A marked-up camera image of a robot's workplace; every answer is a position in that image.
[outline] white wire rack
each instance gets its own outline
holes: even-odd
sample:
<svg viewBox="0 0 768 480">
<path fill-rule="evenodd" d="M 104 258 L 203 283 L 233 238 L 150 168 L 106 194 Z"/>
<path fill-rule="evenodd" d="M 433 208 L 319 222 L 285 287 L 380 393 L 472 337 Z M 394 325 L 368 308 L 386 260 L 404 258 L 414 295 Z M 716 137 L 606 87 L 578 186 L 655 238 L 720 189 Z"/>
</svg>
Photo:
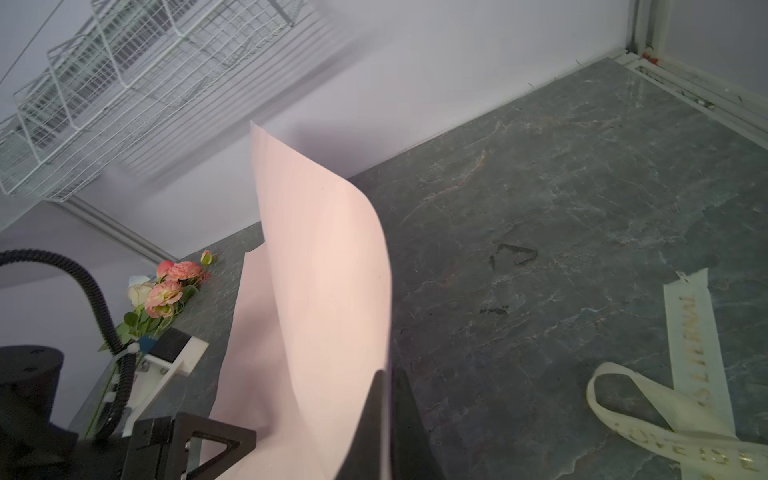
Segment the white wire rack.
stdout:
<svg viewBox="0 0 768 480">
<path fill-rule="evenodd" d="M 64 201 L 293 26 L 303 0 L 93 0 L 0 123 L 0 187 Z"/>
</svg>

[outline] black metal frame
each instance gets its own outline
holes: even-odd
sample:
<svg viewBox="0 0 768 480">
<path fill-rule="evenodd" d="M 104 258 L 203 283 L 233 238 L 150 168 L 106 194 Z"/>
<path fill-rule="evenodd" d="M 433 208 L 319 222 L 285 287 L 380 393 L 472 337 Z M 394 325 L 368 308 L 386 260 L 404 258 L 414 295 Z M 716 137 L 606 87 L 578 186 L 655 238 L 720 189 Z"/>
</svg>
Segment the black metal frame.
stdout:
<svg viewBox="0 0 768 480">
<path fill-rule="evenodd" d="M 187 471 L 190 440 L 226 446 L 211 460 Z M 256 448 L 256 432 L 189 413 L 175 419 L 140 420 L 128 443 L 122 480 L 213 480 Z"/>
</svg>

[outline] dark stain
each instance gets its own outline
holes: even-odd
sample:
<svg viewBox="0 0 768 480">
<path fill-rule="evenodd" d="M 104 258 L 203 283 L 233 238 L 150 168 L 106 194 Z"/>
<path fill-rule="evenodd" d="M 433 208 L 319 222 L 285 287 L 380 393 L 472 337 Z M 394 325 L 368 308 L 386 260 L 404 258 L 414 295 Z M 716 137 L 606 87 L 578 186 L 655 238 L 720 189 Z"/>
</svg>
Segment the dark stain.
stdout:
<svg viewBox="0 0 768 480">
<path fill-rule="evenodd" d="M 454 273 L 451 273 L 448 278 L 443 280 L 439 283 L 440 286 L 447 287 L 453 285 L 453 283 L 456 281 L 456 275 Z"/>
<path fill-rule="evenodd" d="M 506 315 L 509 312 L 503 308 L 481 308 L 479 313 L 495 313 L 496 315 Z"/>
<path fill-rule="evenodd" d="M 538 257 L 538 250 L 533 250 L 532 248 L 518 247 L 517 245 L 509 245 L 507 243 L 500 243 L 496 248 L 496 253 L 499 253 L 502 250 L 510 250 L 514 253 L 527 253 L 530 255 L 528 258 L 520 260 L 519 262 L 515 260 L 515 265 L 518 265 L 518 266 L 525 265 L 526 263 L 532 260 L 535 260 L 536 257 Z"/>
</svg>

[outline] white rose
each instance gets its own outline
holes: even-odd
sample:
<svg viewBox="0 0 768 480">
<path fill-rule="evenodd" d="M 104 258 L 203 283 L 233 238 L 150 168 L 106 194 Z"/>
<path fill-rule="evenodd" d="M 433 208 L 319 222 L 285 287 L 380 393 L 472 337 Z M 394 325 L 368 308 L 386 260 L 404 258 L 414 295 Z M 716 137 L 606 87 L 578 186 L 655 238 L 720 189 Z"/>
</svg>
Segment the white rose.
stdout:
<svg viewBox="0 0 768 480">
<path fill-rule="evenodd" d="M 137 308 L 139 305 L 144 305 L 153 286 L 154 283 L 152 282 L 137 283 L 129 286 L 128 298 L 131 299 L 131 305 L 133 305 L 134 308 Z"/>
</svg>

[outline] white bracket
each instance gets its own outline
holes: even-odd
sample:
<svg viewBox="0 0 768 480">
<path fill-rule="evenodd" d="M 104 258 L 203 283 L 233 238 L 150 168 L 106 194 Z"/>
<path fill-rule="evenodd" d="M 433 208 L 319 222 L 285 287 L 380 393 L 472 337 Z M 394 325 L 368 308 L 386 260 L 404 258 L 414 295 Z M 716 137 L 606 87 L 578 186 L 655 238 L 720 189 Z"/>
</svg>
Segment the white bracket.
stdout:
<svg viewBox="0 0 768 480">
<path fill-rule="evenodd" d="M 208 348 L 208 342 L 197 337 L 191 337 L 173 363 L 166 362 L 156 356 L 146 355 L 141 363 L 142 369 L 137 371 L 131 397 L 127 406 L 131 414 L 125 422 L 123 437 L 129 437 L 134 431 L 134 423 L 142 413 L 152 406 L 154 401 L 165 390 L 174 375 L 189 376 L 200 361 L 203 352 Z"/>
<path fill-rule="evenodd" d="M 684 77 L 680 70 L 668 67 L 662 61 L 656 65 L 635 54 L 627 54 L 615 61 L 768 150 L 768 117 L 764 115 L 768 111 L 768 101 L 755 94 L 748 97 L 746 92 L 737 95 L 734 93 L 736 87 L 714 88 L 712 80 L 706 84 L 695 75 Z M 739 101 L 734 101 L 730 95 L 736 95 Z"/>
</svg>

